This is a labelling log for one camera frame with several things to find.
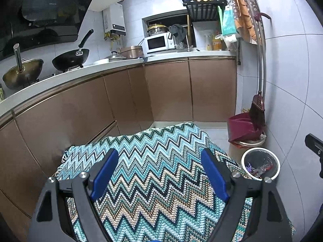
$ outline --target screw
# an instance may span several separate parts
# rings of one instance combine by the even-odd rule
[[[270,177],[265,177],[264,178],[264,181],[266,182],[266,183],[268,183],[268,184],[270,184],[273,180],[270,178]]]
[[[241,174],[239,172],[232,172],[231,175],[234,177],[234,178],[239,178],[241,177]]]
[[[49,178],[48,178],[47,182],[48,182],[48,183],[54,183],[54,182],[55,182],[55,180],[56,180],[56,178],[55,178],[55,177],[53,177],[53,176],[51,176],[51,177],[49,177]]]
[[[88,172],[81,172],[81,173],[79,174],[79,177],[80,177],[80,178],[87,178],[87,177],[88,177]]]

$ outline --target dish rack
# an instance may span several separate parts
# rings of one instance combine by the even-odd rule
[[[192,22],[219,20],[218,6],[224,10],[227,0],[182,0]]]

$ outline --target wok handle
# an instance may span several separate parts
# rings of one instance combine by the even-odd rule
[[[91,34],[93,34],[94,30],[91,29],[90,31],[88,31],[88,33],[86,34],[86,36],[83,38],[83,40],[81,41],[81,43],[79,44],[79,48],[83,48],[86,40],[91,36]]]
[[[17,66],[18,66],[18,72],[22,72],[24,70],[24,68],[23,68],[22,62],[21,62],[21,54],[20,54],[19,43],[16,43],[14,45],[14,52],[15,52]]]

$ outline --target blue gripper pad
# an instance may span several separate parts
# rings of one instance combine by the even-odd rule
[[[109,152],[106,154],[106,156],[109,156],[107,159],[103,158],[104,161],[100,161],[98,163],[95,163],[93,165],[93,170],[91,168],[90,170],[90,176],[91,172],[94,171],[95,173],[95,178],[93,180],[93,187],[92,187],[92,193],[91,193],[91,199],[92,201],[98,200],[101,196],[103,196],[103,193],[105,189],[108,186],[108,183],[111,179],[111,176],[114,172],[114,170],[117,167],[118,161],[119,161],[119,154],[117,150],[111,149]]]
[[[224,180],[222,174],[220,173],[219,169],[215,165],[215,161],[213,161],[214,159],[212,159],[212,157],[216,160],[215,156],[211,153],[209,149],[203,149],[203,151],[201,152],[201,164],[204,168],[204,171],[207,177],[209,178],[209,181],[211,183],[211,186],[216,196],[221,200],[223,200],[224,202],[228,202],[230,198],[229,194],[227,193],[228,179],[227,181]]]

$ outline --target black range hood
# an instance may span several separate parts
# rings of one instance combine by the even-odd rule
[[[92,0],[1,0],[0,60],[40,46],[74,42]]]

